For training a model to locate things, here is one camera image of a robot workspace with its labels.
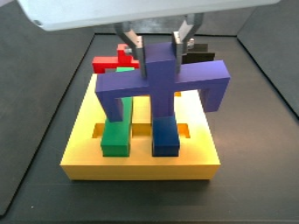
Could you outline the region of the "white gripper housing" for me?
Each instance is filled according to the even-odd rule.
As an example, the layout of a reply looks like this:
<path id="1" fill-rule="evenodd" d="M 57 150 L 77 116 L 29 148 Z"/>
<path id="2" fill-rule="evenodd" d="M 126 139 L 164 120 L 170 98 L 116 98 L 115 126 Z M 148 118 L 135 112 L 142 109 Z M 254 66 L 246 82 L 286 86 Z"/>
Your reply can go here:
<path id="1" fill-rule="evenodd" d="M 203 12 L 234 10 L 276 4 L 280 0 L 16 0 L 28 19 L 47 32 L 114 24 L 116 35 L 128 45 L 146 78 L 143 37 L 131 24 L 146 18 L 184 15 L 172 33 L 176 72 L 180 72 L 188 42 L 202 26 Z"/>

